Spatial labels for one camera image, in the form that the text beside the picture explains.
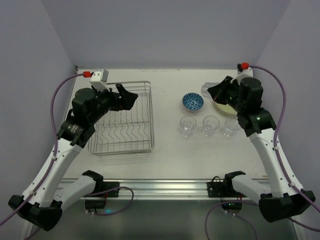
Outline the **clear glass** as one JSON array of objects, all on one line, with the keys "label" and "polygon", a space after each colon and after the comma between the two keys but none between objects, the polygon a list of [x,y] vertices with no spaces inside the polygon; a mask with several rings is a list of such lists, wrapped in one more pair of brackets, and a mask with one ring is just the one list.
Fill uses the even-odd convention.
[{"label": "clear glass", "polygon": [[192,116],[184,116],[179,122],[181,135],[189,137],[197,127],[197,121]]},{"label": "clear glass", "polygon": [[225,119],[221,132],[226,137],[232,137],[240,129],[241,129],[241,126],[239,125],[238,118],[236,116],[228,116]]},{"label": "clear glass", "polygon": [[211,87],[215,87],[218,84],[219,84],[218,82],[206,82],[201,87],[201,95],[206,99],[212,100],[212,97],[211,97],[210,93],[208,92],[208,89]]},{"label": "clear glass", "polygon": [[205,136],[212,136],[220,127],[220,121],[213,115],[206,116],[202,121],[202,133]]}]

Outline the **green plate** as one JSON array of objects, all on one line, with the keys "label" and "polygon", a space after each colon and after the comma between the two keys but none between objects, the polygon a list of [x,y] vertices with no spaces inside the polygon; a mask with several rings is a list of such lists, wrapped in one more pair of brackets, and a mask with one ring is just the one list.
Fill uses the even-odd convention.
[{"label": "green plate", "polygon": [[219,104],[214,101],[212,102],[212,104],[213,104],[214,108],[216,109],[216,111],[225,117],[236,117],[237,116],[237,112],[228,104],[226,104],[226,105]]}]

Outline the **blue patterned bowl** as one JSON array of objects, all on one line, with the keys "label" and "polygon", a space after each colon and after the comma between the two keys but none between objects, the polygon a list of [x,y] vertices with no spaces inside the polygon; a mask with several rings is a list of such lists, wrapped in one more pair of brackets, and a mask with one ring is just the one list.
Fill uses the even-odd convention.
[{"label": "blue patterned bowl", "polygon": [[204,99],[195,92],[189,92],[182,97],[182,105],[190,112],[197,112],[204,106]]}]

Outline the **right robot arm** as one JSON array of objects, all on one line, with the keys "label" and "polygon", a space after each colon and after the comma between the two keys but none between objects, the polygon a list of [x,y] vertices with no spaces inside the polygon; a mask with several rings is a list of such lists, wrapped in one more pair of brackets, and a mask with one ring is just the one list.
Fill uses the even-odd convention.
[{"label": "right robot arm", "polygon": [[253,77],[238,81],[227,76],[207,91],[215,103],[229,105],[237,112],[238,123],[257,150],[269,179],[266,187],[242,171],[230,172],[223,179],[225,189],[258,204],[269,223],[302,214],[316,198],[311,190],[304,190],[287,161],[275,121],[262,107],[261,82]]}]

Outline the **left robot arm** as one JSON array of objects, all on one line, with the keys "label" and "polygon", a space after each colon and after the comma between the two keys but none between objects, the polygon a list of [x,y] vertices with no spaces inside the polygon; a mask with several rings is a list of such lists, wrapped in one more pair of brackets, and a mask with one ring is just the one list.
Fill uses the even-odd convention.
[{"label": "left robot arm", "polygon": [[102,175],[87,170],[67,188],[57,188],[77,155],[95,133],[95,124],[109,111],[129,111],[138,94],[117,83],[117,91],[82,88],[75,93],[67,114],[56,135],[52,152],[36,178],[21,195],[13,195],[8,205],[26,221],[50,231],[63,212],[84,196],[100,195],[104,189]]}]

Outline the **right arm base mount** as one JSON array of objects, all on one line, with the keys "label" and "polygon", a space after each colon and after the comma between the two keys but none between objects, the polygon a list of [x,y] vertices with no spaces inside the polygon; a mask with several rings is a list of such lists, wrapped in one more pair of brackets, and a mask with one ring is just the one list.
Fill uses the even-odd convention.
[{"label": "right arm base mount", "polygon": [[[227,184],[219,176],[213,177],[212,180],[206,183],[207,185],[207,195],[209,198],[219,198],[220,202],[227,202],[227,200],[222,200],[225,198],[235,198],[237,201],[242,199],[242,194],[230,190],[227,188]],[[227,212],[238,213],[242,209],[241,203],[224,203],[221,207]]]}]

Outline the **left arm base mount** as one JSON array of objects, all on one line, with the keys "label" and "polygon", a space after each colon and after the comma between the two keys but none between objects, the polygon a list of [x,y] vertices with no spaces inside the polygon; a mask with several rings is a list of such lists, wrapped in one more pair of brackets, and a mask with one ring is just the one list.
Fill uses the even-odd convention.
[{"label": "left arm base mount", "polygon": [[102,187],[93,193],[89,193],[85,196],[84,207],[89,212],[97,213],[98,210],[102,210],[107,205],[108,198],[117,198],[119,196],[118,181],[104,181]]}]

